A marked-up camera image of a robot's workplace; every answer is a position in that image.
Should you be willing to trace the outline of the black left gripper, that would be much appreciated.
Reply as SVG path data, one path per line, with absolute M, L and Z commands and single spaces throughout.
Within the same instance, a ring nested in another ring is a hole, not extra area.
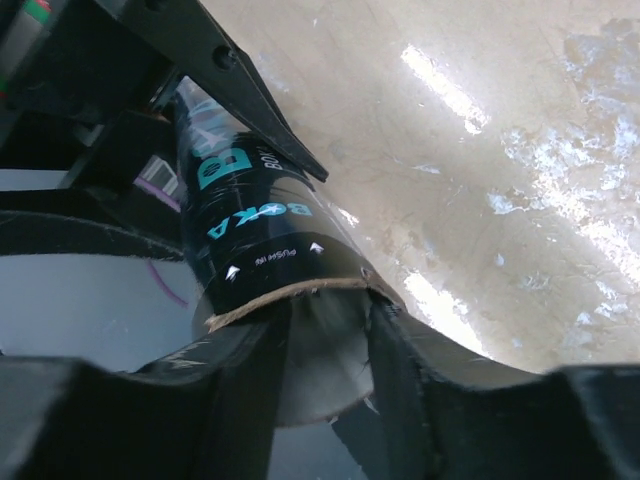
M 175 163 L 176 76 L 97 1 L 2 2 L 2 169 L 128 190 L 153 161 Z

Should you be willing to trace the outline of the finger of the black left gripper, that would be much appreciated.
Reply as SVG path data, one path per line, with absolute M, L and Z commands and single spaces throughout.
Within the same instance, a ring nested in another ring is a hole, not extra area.
M 317 180 L 327 180 L 328 171 L 293 133 L 249 56 L 201 2 L 98 4 L 287 160 Z

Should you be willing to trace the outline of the black BOKA shuttlecock tube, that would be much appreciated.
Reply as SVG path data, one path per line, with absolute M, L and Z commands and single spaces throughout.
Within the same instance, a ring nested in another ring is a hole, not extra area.
M 400 297 L 292 162 L 193 80 L 175 94 L 184 256 L 201 290 L 195 336 L 283 302 L 291 309 L 277 420 L 338 416 L 372 393 L 370 293 Z

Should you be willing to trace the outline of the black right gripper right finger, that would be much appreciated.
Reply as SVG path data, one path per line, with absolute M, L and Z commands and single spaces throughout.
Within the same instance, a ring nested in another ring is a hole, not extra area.
M 533 374 L 490 360 L 381 295 L 368 348 L 394 479 L 635 479 L 639 369 Z

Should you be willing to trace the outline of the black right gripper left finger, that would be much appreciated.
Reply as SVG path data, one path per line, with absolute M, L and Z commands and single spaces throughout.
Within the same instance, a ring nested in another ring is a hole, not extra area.
M 242 324 L 118 374 L 80 360 L 1 361 L 5 479 L 263 479 L 287 323 Z

